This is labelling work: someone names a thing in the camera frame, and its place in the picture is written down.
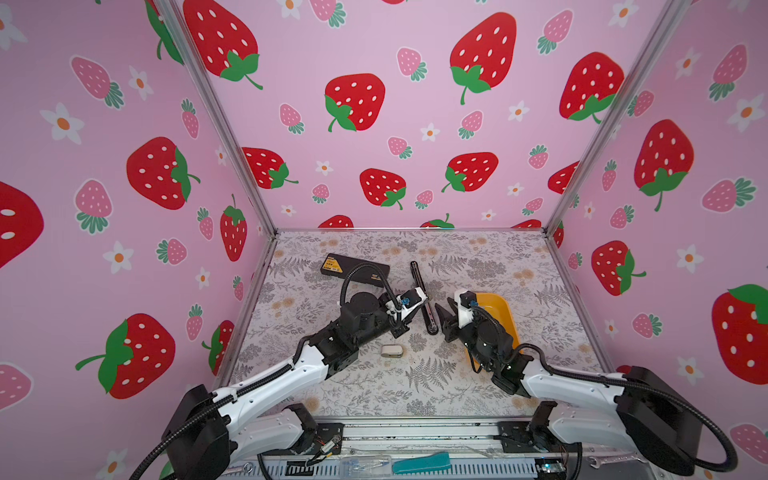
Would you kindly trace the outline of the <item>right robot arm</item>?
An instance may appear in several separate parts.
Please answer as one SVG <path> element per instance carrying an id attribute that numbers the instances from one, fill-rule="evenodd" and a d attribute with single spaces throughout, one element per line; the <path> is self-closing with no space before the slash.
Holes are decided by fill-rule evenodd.
<path id="1" fill-rule="evenodd" d="M 682 476 L 697 468 L 736 469 L 738 454 L 723 429 L 652 371 L 634 366 L 626 374 L 591 374 L 553 366 L 540 347 L 515 345 L 471 291 L 458 292 L 435 311 L 446 341 L 460 342 L 473 370 L 490 373 L 504 393 L 587 411 L 550 421 L 551 435 L 561 442 L 634 451 Z"/>

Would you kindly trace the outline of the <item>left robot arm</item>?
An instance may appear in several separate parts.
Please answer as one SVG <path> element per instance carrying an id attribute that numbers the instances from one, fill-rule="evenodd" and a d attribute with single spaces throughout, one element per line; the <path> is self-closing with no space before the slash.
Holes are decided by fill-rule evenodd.
<path id="1" fill-rule="evenodd" d="M 212 392 L 202 385 L 192 388 L 132 478 L 141 478 L 161 455 L 171 464 L 172 479 L 217 479 L 244 457 L 308 447 L 316 425 L 304 407 L 291 406 L 272 417 L 266 411 L 344 370 L 363 345 L 384 334 L 406 333 L 427 299 L 421 287 L 381 297 L 359 292 L 341 301 L 336 320 L 303 337 L 293 356 Z"/>

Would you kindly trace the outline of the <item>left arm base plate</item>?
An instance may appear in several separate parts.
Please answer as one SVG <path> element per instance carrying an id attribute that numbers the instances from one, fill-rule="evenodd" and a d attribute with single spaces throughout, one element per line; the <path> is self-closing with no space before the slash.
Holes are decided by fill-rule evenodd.
<path id="1" fill-rule="evenodd" d="M 319 452 L 337 455 L 341 453 L 345 425 L 331 422 L 320 423 L 309 433 L 303 434 L 297 443 L 283 451 L 283 455 L 310 455 Z"/>

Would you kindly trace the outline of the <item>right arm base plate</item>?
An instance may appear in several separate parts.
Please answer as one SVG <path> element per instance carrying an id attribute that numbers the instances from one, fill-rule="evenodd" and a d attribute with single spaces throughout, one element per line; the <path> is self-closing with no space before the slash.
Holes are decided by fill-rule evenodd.
<path id="1" fill-rule="evenodd" d="M 529 429 L 524 421 L 502 421 L 497 424 L 498 433 L 493 436 L 501 444 L 504 453 L 564 454 L 576 453 L 575 444 L 562 443 L 546 427 Z"/>

